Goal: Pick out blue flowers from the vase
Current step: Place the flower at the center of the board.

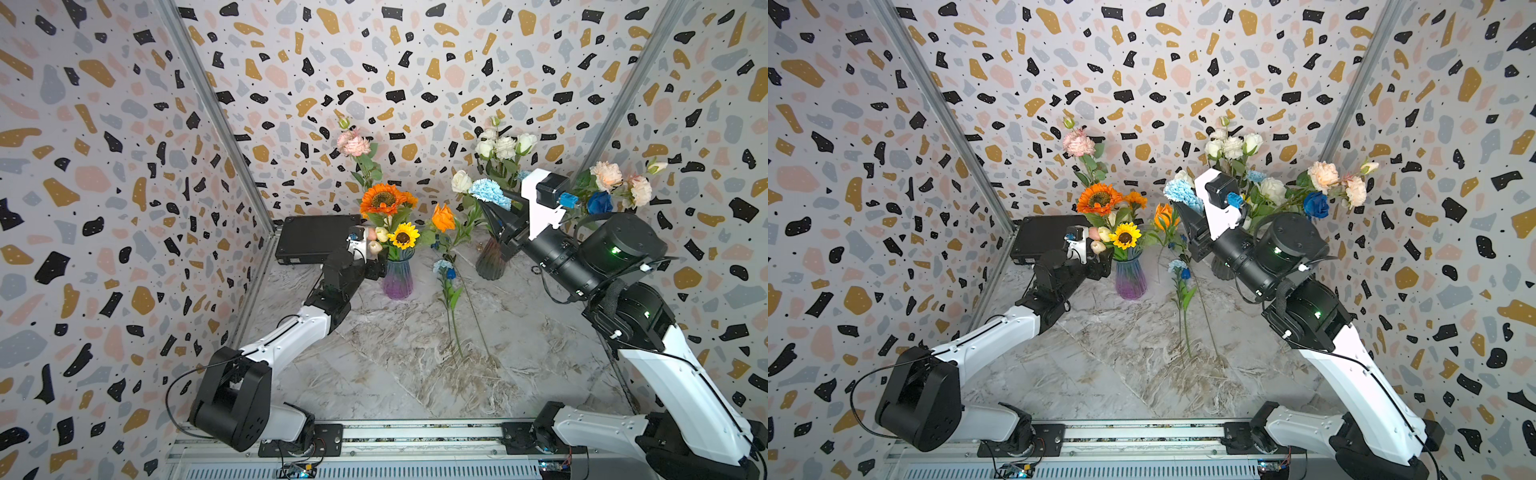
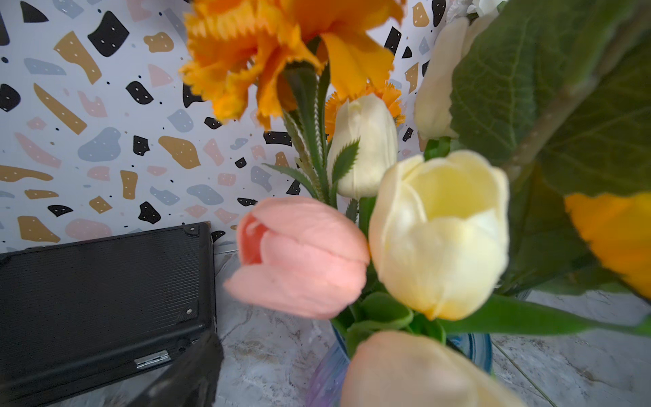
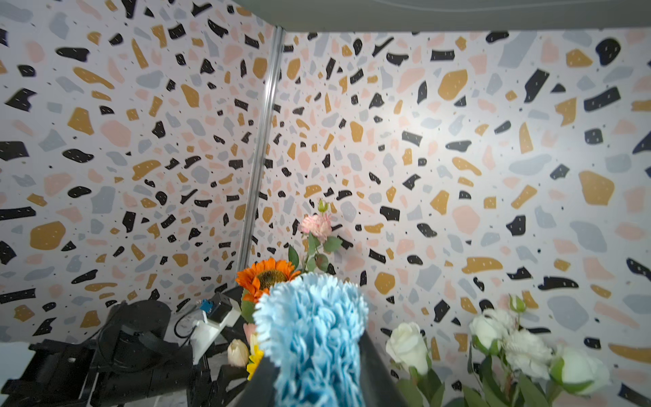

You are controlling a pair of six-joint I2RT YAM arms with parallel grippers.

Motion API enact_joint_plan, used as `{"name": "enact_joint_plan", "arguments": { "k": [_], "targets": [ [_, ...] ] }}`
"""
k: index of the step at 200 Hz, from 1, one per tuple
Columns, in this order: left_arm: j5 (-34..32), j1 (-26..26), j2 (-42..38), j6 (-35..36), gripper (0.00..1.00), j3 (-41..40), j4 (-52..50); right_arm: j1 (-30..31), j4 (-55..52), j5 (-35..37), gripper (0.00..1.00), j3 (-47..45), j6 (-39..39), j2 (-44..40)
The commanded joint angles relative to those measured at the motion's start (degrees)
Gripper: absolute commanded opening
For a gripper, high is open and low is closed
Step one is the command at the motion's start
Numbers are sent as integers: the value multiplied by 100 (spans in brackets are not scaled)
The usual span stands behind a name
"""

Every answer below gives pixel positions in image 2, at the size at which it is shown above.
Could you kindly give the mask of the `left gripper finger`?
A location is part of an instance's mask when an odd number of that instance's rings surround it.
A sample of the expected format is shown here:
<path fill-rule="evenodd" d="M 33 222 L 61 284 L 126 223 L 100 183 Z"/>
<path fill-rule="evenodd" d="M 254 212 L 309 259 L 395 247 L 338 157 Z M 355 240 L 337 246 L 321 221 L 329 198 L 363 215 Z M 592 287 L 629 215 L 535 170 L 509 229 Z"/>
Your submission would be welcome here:
<path fill-rule="evenodd" d="M 216 332 L 205 332 L 128 406 L 212 406 L 224 350 Z"/>

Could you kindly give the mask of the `purple ribbed glass vase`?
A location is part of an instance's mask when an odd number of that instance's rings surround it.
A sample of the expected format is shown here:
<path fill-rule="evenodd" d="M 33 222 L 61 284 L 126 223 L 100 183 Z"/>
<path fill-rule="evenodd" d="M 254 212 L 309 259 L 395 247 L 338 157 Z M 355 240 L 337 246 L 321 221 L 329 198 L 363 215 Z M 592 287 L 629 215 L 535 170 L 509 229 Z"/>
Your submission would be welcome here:
<path fill-rule="evenodd" d="M 333 329 L 336 342 L 318 364 L 310 379 L 305 399 L 307 407 L 339 406 L 343 381 L 349 367 L 346 345 Z M 468 358 L 481 370 L 493 373 L 493 345 L 488 334 L 466 333 L 447 337 L 447 346 Z"/>

